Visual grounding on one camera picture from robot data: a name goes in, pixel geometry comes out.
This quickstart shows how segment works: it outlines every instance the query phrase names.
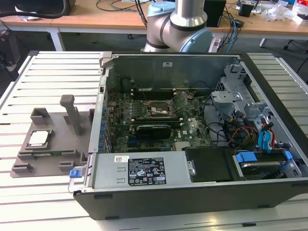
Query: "power supply label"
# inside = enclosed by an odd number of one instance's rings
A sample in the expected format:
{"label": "power supply label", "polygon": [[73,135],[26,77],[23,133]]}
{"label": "power supply label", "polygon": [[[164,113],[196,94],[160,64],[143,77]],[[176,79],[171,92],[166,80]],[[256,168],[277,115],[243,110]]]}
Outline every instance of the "power supply label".
{"label": "power supply label", "polygon": [[128,184],[130,186],[166,183],[165,165],[162,157],[128,160]]}

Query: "computer tower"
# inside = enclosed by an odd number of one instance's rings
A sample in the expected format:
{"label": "computer tower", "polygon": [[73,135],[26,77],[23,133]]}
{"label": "computer tower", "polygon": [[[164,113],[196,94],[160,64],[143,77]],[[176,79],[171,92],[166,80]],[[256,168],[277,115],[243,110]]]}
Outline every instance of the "computer tower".
{"label": "computer tower", "polygon": [[205,0],[204,11],[207,14],[207,27],[219,27],[226,0]]}

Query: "green circuit board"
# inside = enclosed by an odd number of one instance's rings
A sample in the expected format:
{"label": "green circuit board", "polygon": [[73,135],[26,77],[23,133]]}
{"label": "green circuit board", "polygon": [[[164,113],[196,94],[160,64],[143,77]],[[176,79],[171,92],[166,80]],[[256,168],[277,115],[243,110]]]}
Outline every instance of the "green circuit board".
{"label": "green circuit board", "polygon": [[[175,151],[183,145],[212,145],[210,135],[200,116],[204,97],[188,98],[188,95],[191,94],[178,91],[176,97],[169,100],[134,100],[129,94],[119,92],[109,94],[112,151],[114,153]],[[177,119],[166,122],[163,120],[166,117]],[[153,124],[152,119],[156,124],[179,126],[172,128],[167,139],[138,139],[134,133],[136,127]]]}

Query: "blue latch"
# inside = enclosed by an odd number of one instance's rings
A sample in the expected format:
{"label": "blue latch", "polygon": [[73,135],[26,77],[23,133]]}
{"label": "blue latch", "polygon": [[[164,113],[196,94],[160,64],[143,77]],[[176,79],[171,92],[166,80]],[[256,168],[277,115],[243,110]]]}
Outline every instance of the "blue latch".
{"label": "blue latch", "polygon": [[80,169],[72,169],[69,172],[69,177],[70,178],[81,178],[81,170]]}
{"label": "blue latch", "polygon": [[287,158],[287,161],[292,160],[293,156],[289,151],[284,152],[285,157]]}
{"label": "blue latch", "polygon": [[236,155],[236,159],[239,163],[242,162],[255,162],[257,161],[256,155],[254,152],[241,152]]}

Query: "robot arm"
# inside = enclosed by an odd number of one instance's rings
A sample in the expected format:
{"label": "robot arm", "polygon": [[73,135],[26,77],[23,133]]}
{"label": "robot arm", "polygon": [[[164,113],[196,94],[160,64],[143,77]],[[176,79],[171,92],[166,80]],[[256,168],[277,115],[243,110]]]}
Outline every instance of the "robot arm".
{"label": "robot arm", "polygon": [[147,43],[144,52],[202,52],[212,41],[206,28],[204,0],[156,2],[148,8]]}

